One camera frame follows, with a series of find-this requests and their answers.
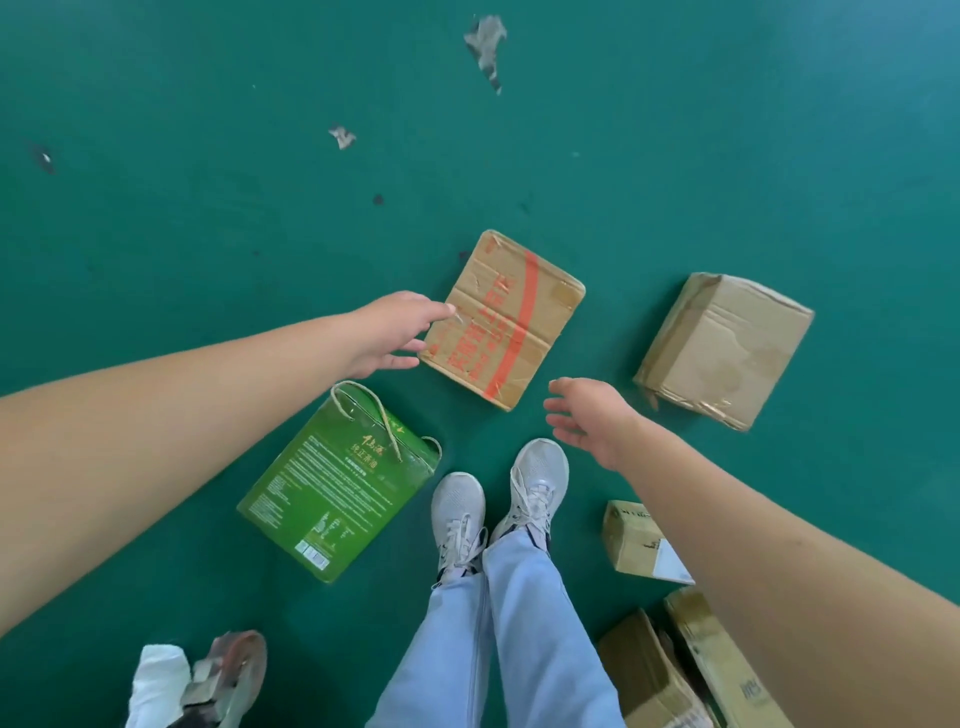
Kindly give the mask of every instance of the leg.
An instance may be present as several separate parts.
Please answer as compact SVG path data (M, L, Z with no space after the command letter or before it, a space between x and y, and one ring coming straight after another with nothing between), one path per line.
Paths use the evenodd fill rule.
M376 704L367 728L476 728L487 700L493 631L487 580L476 572L486 545L480 483L465 473L433 497L440 576L426 617Z
M511 470L511 511L484 552L507 715L516 728L623 726L616 689L547 554L566 456L534 440Z

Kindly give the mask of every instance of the white sneaker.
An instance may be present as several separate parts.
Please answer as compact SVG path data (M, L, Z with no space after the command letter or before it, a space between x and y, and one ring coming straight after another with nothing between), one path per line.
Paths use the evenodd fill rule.
M430 514L440 550L436 586L476 573L473 562L487 545L487 500L480 481L468 473L450 473L433 492Z
M510 513L496 525L491 544L525 527L534 544L549 551L550 521L569 479L570 466L560 445L545 437L524 445L510 469Z

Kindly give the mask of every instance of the flattened cardboard box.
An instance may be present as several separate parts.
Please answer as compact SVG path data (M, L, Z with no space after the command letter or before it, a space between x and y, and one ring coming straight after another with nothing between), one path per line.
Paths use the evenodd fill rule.
M732 728L793 728L700 591L685 587L664 603Z
M694 273L634 381L658 397L750 429L813 311L751 280Z
M613 568L636 576L692 584L670 542L642 503L611 500L603 517L603 543Z
M643 612L604 635L597 653L627 728L712 728L707 709L663 651Z
M498 407L516 406L587 290L506 235L486 231L420 358Z
M337 385L237 506L321 581L343 573L437 469L438 453L385 411L399 458L378 402Z

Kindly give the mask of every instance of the hand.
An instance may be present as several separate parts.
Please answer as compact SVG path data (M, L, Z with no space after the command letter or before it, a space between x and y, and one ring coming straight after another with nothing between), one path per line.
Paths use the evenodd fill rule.
M422 352L426 346L417 334L435 321L456 313L452 303L430 301L426 296L400 291L351 311L344 318L358 353L350 363L348 377L362 379L378 369L411 369L420 364L415 356L396 356L395 351Z
M550 393L560 396L545 400L543 408L564 413L546 416L553 436L586 450L607 470L619 470L621 443L629 442L633 423L642 420L636 410L613 387L596 379L554 379Z

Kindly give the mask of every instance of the barcode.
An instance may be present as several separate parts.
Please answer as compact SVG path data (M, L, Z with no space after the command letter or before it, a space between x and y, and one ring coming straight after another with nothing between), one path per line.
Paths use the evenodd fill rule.
M330 565L330 560L306 541L301 541L297 544L297 552L303 554L303 557L320 571L323 571Z

